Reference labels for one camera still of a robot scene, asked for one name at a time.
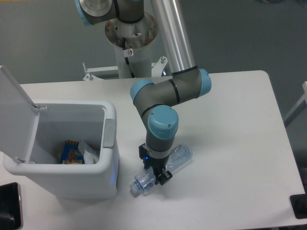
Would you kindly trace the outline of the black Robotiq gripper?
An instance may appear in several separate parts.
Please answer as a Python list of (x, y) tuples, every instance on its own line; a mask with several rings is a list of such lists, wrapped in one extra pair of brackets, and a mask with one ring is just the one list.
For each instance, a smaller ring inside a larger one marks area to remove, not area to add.
[(148, 149), (144, 143), (139, 146), (139, 157), (144, 164), (145, 170), (152, 167), (153, 173), (155, 175), (155, 185), (164, 185), (173, 177), (172, 173), (166, 170), (166, 163), (169, 159), (169, 156), (161, 159), (156, 159), (149, 156)]

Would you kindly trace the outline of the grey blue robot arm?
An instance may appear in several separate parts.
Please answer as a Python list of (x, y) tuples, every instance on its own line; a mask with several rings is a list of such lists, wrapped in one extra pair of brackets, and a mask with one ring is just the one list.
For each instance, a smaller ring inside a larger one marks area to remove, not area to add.
[(199, 69), (194, 60), (180, 2), (152, 1), (155, 24), (148, 22), (142, 0), (78, 0), (75, 4), (84, 23), (106, 22), (106, 35), (122, 53), (149, 45), (154, 33), (161, 33), (171, 79), (153, 83), (135, 68), (128, 71), (130, 77), (137, 78), (130, 96), (147, 132), (139, 156), (145, 168), (153, 169), (155, 183), (165, 184), (172, 178), (166, 163), (178, 129), (173, 106), (201, 97), (212, 87), (208, 72)]

